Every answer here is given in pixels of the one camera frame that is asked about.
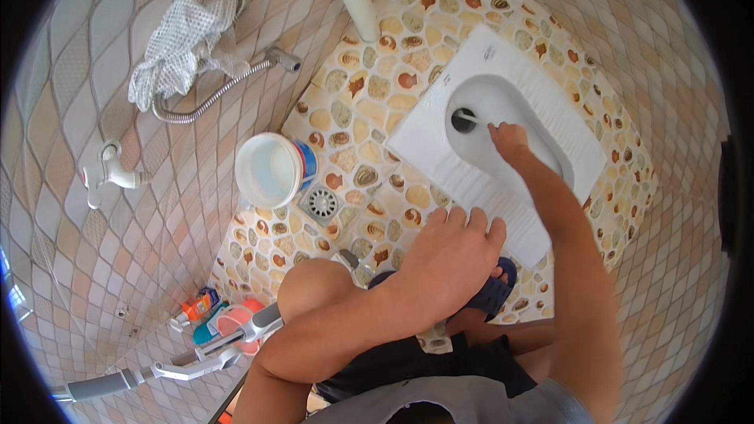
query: fingers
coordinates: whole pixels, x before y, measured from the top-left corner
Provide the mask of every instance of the fingers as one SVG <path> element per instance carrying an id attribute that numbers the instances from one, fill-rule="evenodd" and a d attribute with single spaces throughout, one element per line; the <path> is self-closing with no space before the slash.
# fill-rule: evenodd
<path id="1" fill-rule="evenodd" d="M 442 224 L 448 218 L 448 212 L 445 208 L 439 207 L 437 210 L 429 213 L 427 217 L 427 224 Z"/>
<path id="2" fill-rule="evenodd" d="M 487 233 L 487 240 L 491 241 L 495 248 L 499 250 L 503 249 L 506 237 L 507 228 L 505 227 L 505 221 L 500 217 L 494 217 Z"/>
<path id="3" fill-rule="evenodd" d="M 470 230 L 487 231 L 487 215 L 484 213 L 484 210 L 478 206 L 471 209 L 468 227 Z"/>
<path id="4" fill-rule="evenodd" d="M 447 223 L 455 224 L 460 227 L 466 226 L 466 211 L 460 206 L 454 206 L 450 208 L 450 214 L 448 214 Z"/>

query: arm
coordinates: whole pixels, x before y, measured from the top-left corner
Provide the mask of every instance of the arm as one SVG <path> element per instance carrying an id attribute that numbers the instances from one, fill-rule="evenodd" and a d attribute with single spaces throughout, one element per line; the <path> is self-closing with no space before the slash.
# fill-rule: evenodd
<path id="1" fill-rule="evenodd" d="M 620 397 L 622 354 L 612 284 L 591 226 L 568 186 L 529 151 L 520 126 L 490 125 L 498 152 L 523 178 L 555 254 L 555 341 L 550 377 L 596 422 L 611 422 Z"/>
<path id="2" fill-rule="evenodd" d="M 251 362 L 234 422 L 301 422 L 312 383 L 376 345 L 410 336 L 412 326 L 398 321 L 388 295 L 365 291 L 296 316 L 270 336 Z"/>
<path id="3" fill-rule="evenodd" d="M 357 355 L 426 330 L 458 311 L 495 268 L 505 240 L 500 218 L 486 232 L 481 209 L 433 212 L 401 271 L 379 287 L 296 316 L 253 359 L 234 422 L 301 422 L 312 383 Z"/>

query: dark shorts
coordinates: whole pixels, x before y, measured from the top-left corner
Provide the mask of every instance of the dark shorts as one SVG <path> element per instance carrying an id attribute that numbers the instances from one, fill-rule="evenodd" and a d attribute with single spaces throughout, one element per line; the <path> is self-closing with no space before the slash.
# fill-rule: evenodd
<path id="1" fill-rule="evenodd" d="M 336 403 L 364 391 L 423 376 L 486 376 L 505 385 L 508 398 L 537 383 L 516 362 L 507 336 L 469 347 L 463 333 L 451 337 L 453 352 L 425 353 L 416 337 L 378 345 L 358 355 L 332 378 L 317 383 L 325 400 Z"/>

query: pink bucket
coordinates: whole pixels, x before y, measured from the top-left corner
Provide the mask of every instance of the pink bucket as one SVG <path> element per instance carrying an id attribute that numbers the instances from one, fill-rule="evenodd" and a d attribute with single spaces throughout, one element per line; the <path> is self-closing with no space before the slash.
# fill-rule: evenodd
<path id="1" fill-rule="evenodd" d="M 253 298 L 245 299 L 240 305 L 228 306 L 225 312 L 217 318 L 217 330 L 223 337 L 231 335 L 238 329 L 238 326 L 249 322 L 254 313 L 264 307 L 264 305 Z M 238 345 L 238 348 L 247 355 L 256 354 L 259 351 L 259 344 L 259 339 L 250 343 L 235 343 L 235 345 Z"/>

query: plastic container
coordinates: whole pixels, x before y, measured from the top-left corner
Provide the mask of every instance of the plastic container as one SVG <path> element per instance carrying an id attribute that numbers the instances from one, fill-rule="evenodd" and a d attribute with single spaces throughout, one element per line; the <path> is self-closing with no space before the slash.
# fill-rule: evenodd
<path id="1" fill-rule="evenodd" d="M 254 313 L 264 307 L 264 305 L 253 298 L 245 299 L 240 305 L 231 305 L 221 315 L 216 316 L 217 330 L 223 337 L 231 335 L 238 329 L 239 325 L 248 322 Z M 247 355 L 256 354 L 259 350 L 259 344 L 259 339 L 250 343 L 240 341 L 235 343 Z"/>
<path id="2" fill-rule="evenodd" d="M 223 301 L 220 306 L 215 309 L 215 312 L 212 313 L 212 316 L 210 316 L 209 319 L 194 329 L 194 344 L 206 344 L 220 334 L 217 330 L 217 318 L 225 312 L 228 306 L 228 302 Z"/>
<path id="3" fill-rule="evenodd" d="M 220 302 L 220 296 L 217 290 L 212 287 L 204 287 L 193 300 L 185 301 L 181 305 L 183 310 L 178 316 L 170 320 L 170 326 L 178 332 L 183 332 L 183 328 L 191 324 L 192 321 L 198 321 L 204 316 L 204 313 L 211 310 L 213 306 Z"/>
<path id="4" fill-rule="evenodd" d="M 287 205 L 311 185 L 317 157 L 306 143 L 277 133 L 260 133 L 240 147 L 235 174 L 241 195 L 260 208 Z"/>

